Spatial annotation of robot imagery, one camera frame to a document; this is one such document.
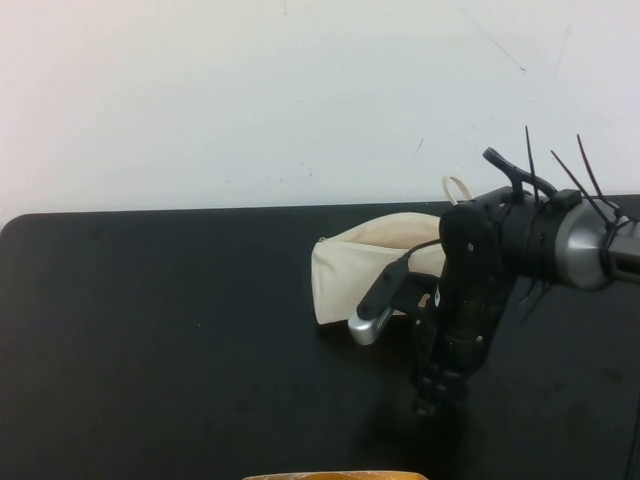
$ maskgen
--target fabric bag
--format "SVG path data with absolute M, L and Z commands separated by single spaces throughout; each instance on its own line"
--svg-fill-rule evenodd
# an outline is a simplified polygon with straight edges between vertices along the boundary
M 444 177 L 449 192 L 453 181 L 467 200 L 468 187 L 455 177 Z M 378 217 L 330 238 L 321 238 L 311 254 L 311 287 L 320 325 L 348 319 L 380 272 L 410 248 L 439 238 L 440 218 L 404 212 Z M 416 251 L 409 260 L 413 272 L 440 276 L 445 254 L 440 244 Z

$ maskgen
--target silver metal part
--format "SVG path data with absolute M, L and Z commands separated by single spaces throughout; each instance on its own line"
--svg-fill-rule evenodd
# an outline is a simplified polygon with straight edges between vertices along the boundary
M 640 226 L 622 227 L 607 252 L 611 275 L 618 280 L 640 283 Z
M 359 345 L 371 345 L 376 341 L 391 315 L 393 315 L 393 309 L 386 308 L 379 317 L 363 320 L 355 311 L 348 322 L 351 336 Z
M 600 200 L 595 202 L 607 218 L 614 220 L 613 208 Z M 582 200 L 567 214 L 558 229 L 555 245 L 558 274 L 565 285 L 598 290 L 611 283 L 600 254 L 606 234 L 602 218 L 588 201 Z

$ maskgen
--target wire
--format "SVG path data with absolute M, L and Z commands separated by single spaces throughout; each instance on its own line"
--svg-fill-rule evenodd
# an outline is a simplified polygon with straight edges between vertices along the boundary
M 573 181 L 573 183 L 575 184 L 576 187 L 578 187 L 578 190 L 580 190 L 580 192 L 582 193 L 582 195 L 584 195 L 584 198 L 587 199 L 587 201 L 591 204 L 591 206 L 593 207 L 593 209 L 596 211 L 596 213 L 598 215 L 600 215 L 600 217 L 604 220 L 604 223 L 607 227 L 607 230 L 609 230 L 611 228 L 611 226 L 613 225 L 609 219 L 607 218 L 607 216 L 604 214 L 604 212 L 602 210 L 600 210 L 600 207 L 598 207 L 598 205 L 596 204 L 596 202 L 593 201 L 593 198 L 591 198 L 591 195 L 589 195 L 587 193 L 587 191 L 584 189 L 584 187 L 582 186 L 582 184 L 578 181 L 578 179 L 573 175 L 573 173 L 571 173 L 571 170 L 569 170 L 567 168 L 567 166 L 564 164 L 564 162 L 562 160 L 560 160 L 560 157 L 558 157 L 558 155 L 556 155 L 556 152 L 554 152 L 553 150 L 551 150 L 551 155 L 553 155 L 553 157 L 558 161 L 558 163 L 560 164 L 560 166 L 564 169 L 565 172 L 567 172 L 567 175 L 569 175 L 569 178 L 571 178 L 571 180 Z
M 640 457 L 640 391 L 638 392 L 638 405 L 636 407 L 636 422 L 633 427 L 631 449 L 627 458 L 627 466 L 624 469 L 624 480 L 633 480 Z
M 538 185 L 536 182 L 536 169 L 533 166 L 533 154 L 531 153 L 531 141 L 529 140 L 529 127 L 524 126 L 524 134 L 527 137 L 527 155 L 529 156 L 529 170 L 531 170 L 531 186 L 533 187 L 533 195 L 536 207 L 540 202 L 540 194 L 538 193 Z
M 437 245 L 439 243 L 442 243 L 439 238 L 436 239 L 436 240 L 431 240 L 429 242 L 420 243 L 420 244 L 416 245 L 415 247 L 409 249 L 404 255 L 402 255 L 401 259 L 409 261 L 409 257 L 411 257 L 411 255 L 413 255 L 418 250 L 420 250 L 422 248 L 430 247 L 432 245 Z

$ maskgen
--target white wall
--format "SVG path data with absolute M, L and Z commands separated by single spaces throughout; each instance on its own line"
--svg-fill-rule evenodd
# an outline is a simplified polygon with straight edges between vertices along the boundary
M 638 192 L 638 18 L 632 0 L 2 0 L 1 220 L 441 199 L 449 173 L 480 193 L 505 183 L 485 147 L 526 166 L 525 123 L 558 186 L 548 149 L 580 169 L 580 132 L 606 190 Z

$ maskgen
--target black tabletop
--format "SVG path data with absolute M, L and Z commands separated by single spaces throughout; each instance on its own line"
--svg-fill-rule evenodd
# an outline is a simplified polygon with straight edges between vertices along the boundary
M 618 200 L 640 210 L 640 197 Z M 466 408 L 437 428 L 409 408 L 406 322 L 370 348 L 344 322 L 316 326 L 319 237 L 444 208 L 14 220 L 0 236 L 0 478 L 621 478 L 640 378 L 637 286 L 555 287 L 524 324 L 510 307 Z

